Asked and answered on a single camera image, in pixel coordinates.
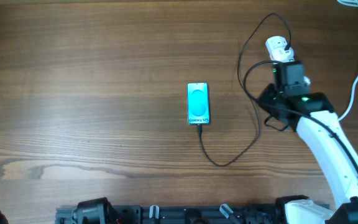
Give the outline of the Galaxy smartphone teal screen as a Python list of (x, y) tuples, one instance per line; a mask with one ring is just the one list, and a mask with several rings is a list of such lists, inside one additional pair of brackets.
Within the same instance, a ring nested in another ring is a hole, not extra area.
[(187, 84), (187, 105), (189, 124), (209, 124), (209, 92), (207, 83)]

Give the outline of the white power strip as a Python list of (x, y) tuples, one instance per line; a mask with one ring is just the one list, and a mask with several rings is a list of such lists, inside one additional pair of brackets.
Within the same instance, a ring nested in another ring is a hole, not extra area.
[(293, 49), (285, 49), (287, 40), (282, 36), (273, 36), (266, 40), (265, 45), (270, 59), (277, 61), (273, 64), (276, 89), (288, 95), (308, 93), (310, 79), (305, 76), (303, 64), (295, 60)]

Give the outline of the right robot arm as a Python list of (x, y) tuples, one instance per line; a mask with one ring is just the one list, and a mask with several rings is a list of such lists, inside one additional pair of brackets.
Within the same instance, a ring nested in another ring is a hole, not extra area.
[(310, 93), (301, 62), (273, 61), (274, 82), (257, 104), (292, 128), (310, 148), (331, 188), (336, 209), (331, 211), (308, 198), (287, 200), (287, 223), (358, 223), (358, 155), (323, 93)]

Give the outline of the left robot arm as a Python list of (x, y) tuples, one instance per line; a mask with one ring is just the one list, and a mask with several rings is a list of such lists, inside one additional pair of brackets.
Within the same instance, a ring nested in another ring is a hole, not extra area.
[(119, 219), (120, 215), (104, 197), (57, 209), (55, 223), (119, 223)]

